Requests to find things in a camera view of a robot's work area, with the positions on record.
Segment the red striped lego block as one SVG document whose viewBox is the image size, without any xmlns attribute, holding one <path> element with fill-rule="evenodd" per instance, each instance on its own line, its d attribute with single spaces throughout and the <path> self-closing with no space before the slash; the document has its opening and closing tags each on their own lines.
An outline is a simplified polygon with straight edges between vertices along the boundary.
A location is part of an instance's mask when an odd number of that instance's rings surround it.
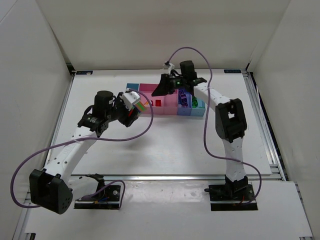
<svg viewBox="0 0 320 240">
<path fill-rule="evenodd" d="M 144 111 L 146 111 L 145 105 L 141 101 L 138 101 L 137 103 L 132 105 L 132 108 L 129 111 L 129 116 L 131 116 L 131 115 L 139 116 Z"/>
</svg>

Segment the red lego brick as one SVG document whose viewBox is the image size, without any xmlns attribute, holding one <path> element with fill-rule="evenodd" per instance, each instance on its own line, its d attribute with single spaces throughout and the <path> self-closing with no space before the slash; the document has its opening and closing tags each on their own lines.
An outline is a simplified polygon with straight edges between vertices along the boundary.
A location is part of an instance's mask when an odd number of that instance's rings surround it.
<svg viewBox="0 0 320 240">
<path fill-rule="evenodd" d="M 160 99 L 155 100 L 155 106 L 156 107 L 161 107 L 162 106 L 162 101 Z"/>
</svg>

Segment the small purple lego block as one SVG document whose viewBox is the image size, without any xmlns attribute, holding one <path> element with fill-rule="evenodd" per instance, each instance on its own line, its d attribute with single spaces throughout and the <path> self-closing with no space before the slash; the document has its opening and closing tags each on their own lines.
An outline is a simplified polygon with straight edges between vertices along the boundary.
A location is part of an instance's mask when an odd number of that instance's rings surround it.
<svg viewBox="0 0 320 240">
<path fill-rule="evenodd" d="M 180 105 L 182 108 L 188 108 L 188 98 L 186 96 L 180 98 Z"/>
</svg>

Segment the green lego brick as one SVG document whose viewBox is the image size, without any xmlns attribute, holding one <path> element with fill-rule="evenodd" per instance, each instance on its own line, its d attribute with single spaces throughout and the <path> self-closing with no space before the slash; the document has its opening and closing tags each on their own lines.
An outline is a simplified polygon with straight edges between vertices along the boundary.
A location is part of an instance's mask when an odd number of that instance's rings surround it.
<svg viewBox="0 0 320 240">
<path fill-rule="evenodd" d="M 195 96 L 192 96 L 192 107 L 197 108 L 198 107 L 198 100 Z"/>
</svg>

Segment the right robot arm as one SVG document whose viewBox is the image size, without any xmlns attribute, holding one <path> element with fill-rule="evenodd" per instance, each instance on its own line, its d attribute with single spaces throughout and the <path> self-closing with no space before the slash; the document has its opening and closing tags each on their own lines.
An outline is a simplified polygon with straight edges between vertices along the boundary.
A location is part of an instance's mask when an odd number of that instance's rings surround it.
<svg viewBox="0 0 320 240">
<path fill-rule="evenodd" d="M 223 159 L 226 161 L 225 184 L 222 190 L 215 190 L 215 193 L 235 199 L 248 186 L 242 151 L 247 121 L 242 101 L 226 97 L 211 88 L 204 78 L 198 77 L 191 60 L 180 63 L 180 72 L 169 61 L 164 65 L 168 72 L 161 75 L 160 82 L 151 95 L 166 96 L 183 89 L 193 97 L 207 102 L 207 109 L 215 113 L 215 130 L 222 140 L 225 151 Z"/>
</svg>

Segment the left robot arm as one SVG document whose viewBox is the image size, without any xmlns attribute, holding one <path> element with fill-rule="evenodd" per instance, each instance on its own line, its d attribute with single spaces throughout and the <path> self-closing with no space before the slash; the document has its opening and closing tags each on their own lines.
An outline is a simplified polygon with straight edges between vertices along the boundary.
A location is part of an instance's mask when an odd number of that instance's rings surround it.
<svg viewBox="0 0 320 240">
<path fill-rule="evenodd" d="M 138 119 L 141 113 L 139 102 L 140 96 L 134 91 L 120 92 L 117 96 L 107 90 L 98 91 L 94 103 L 84 111 L 71 140 L 43 169 L 35 169 L 30 174 L 32 203 L 61 215 L 75 200 L 103 198 L 105 183 L 102 175 L 86 174 L 76 180 L 72 180 L 71 175 L 111 122 L 119 121 L 130 127 Z"/>
</svg>

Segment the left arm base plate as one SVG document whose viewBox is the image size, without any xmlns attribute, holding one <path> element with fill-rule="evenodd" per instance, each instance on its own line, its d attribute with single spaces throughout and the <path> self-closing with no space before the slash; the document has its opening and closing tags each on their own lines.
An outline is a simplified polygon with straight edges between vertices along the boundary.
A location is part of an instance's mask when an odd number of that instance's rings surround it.
<svg viewBox="0 0 320 240">
<path fill-rule="evenodd" d="M 77 210 L 119 210 L 122 207 L 126 184 L 123 180 L 105 182 L 100 174 L 80 176 L 70 184 L 78 199 L 74 199 Z"/>
</svg>

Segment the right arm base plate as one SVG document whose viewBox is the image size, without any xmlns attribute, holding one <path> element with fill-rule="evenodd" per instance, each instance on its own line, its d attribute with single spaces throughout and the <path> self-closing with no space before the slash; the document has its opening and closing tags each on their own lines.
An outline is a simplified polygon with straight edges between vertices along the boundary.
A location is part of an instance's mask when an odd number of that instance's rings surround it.
<svg viewBox="0 0 320 240">
<path fill-rule="evenodd" d="M 257 211 L 258 205 L 254 200 L 254 189 L 251 184 L 240 190 L 234 196 L 229 196 L 224 184 L 212 184 L 204 191 L 209 193 L 210 210 L 212 212 Z"/>
</svg>

